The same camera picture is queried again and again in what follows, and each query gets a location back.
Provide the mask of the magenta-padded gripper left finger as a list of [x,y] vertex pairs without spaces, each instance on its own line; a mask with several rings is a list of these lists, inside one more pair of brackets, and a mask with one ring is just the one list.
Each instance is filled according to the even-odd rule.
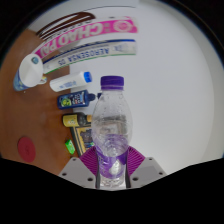
[[79,158],[72,157],[59,176],[81,187],[98,189],[99,168],[95,148],[91,147]]

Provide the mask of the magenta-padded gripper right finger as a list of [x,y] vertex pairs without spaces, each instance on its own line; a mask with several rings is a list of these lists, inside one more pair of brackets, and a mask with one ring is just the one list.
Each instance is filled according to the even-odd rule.
[[125,173],[127,189],[143,187],[165,176],[165,171],[153,157],[145,157],[135,148],[128,148]]

